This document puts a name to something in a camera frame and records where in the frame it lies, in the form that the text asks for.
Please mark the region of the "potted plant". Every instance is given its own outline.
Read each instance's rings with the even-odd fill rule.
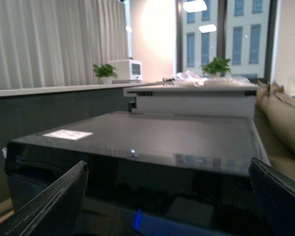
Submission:
[[[104,85],[111,84],[113,78],[118,78],[118,74],[114,71],[116,70],[116,68],[114,68],[110,64],[101,64],[101,66],[97,66],[96,64],[94,64],[93,67],[95,75],[101,80],[102,84]]]
[[[214,57],[212,61],[209,61],[207,65],[202,66],[204,74],[208,74],[211,77],[220,77],[222,74],[230,74],[231,70],[229,67],[230,59],[223,59],[221,57]]]

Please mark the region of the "white curtain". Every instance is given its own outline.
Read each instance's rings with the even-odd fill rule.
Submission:
[[[0,89],[92,85],[92,65],[128,56],[117,0],[0,0]]]

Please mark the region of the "white wall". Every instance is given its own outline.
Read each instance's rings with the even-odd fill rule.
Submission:
[[[176,17],[174,0],[131,0],[132,56],[143,63],[143,81],[174,75]]]
[[[295,0],[282,0],[274,80],[295,94]]]

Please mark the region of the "window frame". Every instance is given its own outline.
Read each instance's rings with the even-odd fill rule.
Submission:
[[[182,3],[183,0],[175,0],[176,3],[176,68],[177,71],[183,71],[183,17]],[[226,55],[226,22],[227,22],[227,3],[228,0],[218,0],[218,25],[217,25],[217,45],[216,56],[225,58]],[[249,80],[256,83],[257,80],[269,82],[271,79],[272,55],[274,47],[274,29],[276,22],[276,9],[278,0],[271,0],[269,7],[268,31],[265,49],[264,61],[264,78],[250,78]]]
[[[188,37],[189,36],[193,36],[193,64],[188,64],[188,60],[189,60],[189,41],[188,41]],[[195,67],[195,50],[196,48],[196,34],[194,32],[190,32],[190,33],[187,33],[187,67],[191,68],[191,67]]]
[[[206,6],[207,6],[207,10],[202,12],[202,21],[210,21],[211,20],[211,0],[204,0]],[[208,16],[206,16],[205,18],[203,17],[203,13],[207,13]]]
[[[256,11],[254,6],[256,1],[261,1],[261,11]],[[258,14],[258,13],[263,13],[263,0],[253,0],[252,1],[252,14]]]
[[[240,37],[240,58],[239,58],[239,62],[234,61],[234,46],[236,44],[235,42],[235,31],[236,30],[240,30],[241,31],[241,37]],[[239,26],[239,27],[233,27],[233,31],[232,31],[232,65],[241,65],[241,53],[242,53],[242,31],[243,31],[243,27]]]
[[[254,29],[259,29],[259,35],[258,35],[258,50],[257,50],[257,54],[258,54],[258,58],[257,60],[252,60],[251,59],[251,55],[252,53],[255,53],[255,49],[252,52],[252,43],[253,43],[253,39],[252,39],[252,30]],[[259,52],[260,52],[260,37],[261,37],[261,24],[257,24],[257,25],[251,25],[250,28],[250,43],[249,43],[249,64],[259,64]]]
[[[195,23],[196,22],[196,13],[195,12],[188,12],[187,13],[187,24]]]
[[[208,45],[205,49],[207,49],[207,61],[203,63],[203,39],[208,35]],[[210,33],[201,33],[201,65],[207,65],[210,60]]]
[[[240,1],[242,1],[242,12],[240,12],[240,13],[236,12],[236,2],[237,1],[239,1],[239,0],[234,1],[234,17],[243,16],[245,14],[245,0],[240,0]]]

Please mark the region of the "building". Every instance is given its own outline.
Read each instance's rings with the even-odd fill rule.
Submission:
[[[217,32],[199,27],[218,27],[218,1],[205,0],[207,10],[183,11],[183,69],[202,74],[201,66],[216,56]],[[263,78],[269,16],[269,0],[229,0],[226,21],[226,58],[233,75]]]

